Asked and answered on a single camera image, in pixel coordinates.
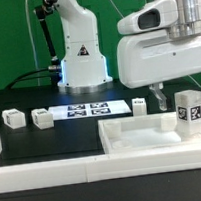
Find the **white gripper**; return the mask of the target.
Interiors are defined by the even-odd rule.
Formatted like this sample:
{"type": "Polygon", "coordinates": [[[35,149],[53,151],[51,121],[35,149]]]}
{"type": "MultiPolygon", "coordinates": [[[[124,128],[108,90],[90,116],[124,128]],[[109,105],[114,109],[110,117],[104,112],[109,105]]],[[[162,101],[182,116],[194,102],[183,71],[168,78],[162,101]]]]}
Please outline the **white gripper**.
{"type": "Polygon", "coordinates": [[[177,21],[175,0],[146,4],[118,23],[123,35],[117,46],[119,79],[128,88],[148,86],[166,111],[162,83],[201,73],[201,35],[170,39],[168,28],[177,21]]]}

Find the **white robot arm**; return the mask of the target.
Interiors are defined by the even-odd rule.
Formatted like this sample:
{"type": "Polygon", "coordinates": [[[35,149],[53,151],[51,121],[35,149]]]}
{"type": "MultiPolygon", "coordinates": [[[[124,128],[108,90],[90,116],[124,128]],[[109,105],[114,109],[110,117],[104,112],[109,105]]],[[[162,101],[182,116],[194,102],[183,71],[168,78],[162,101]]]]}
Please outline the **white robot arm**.
{"type": "MultiPolygon", "coordinates": [[[[63,26],[60,89],[91,93],[108,84],[96,16],[76,0],[44,0],[44,8],[59,12],[63,26]]],[[[128,88],[148,86],[166,110],[162,83],[201,73],[201,0],[146,0],[117,28],[123,35],[117,46],[119,79],[128,88]]]]}

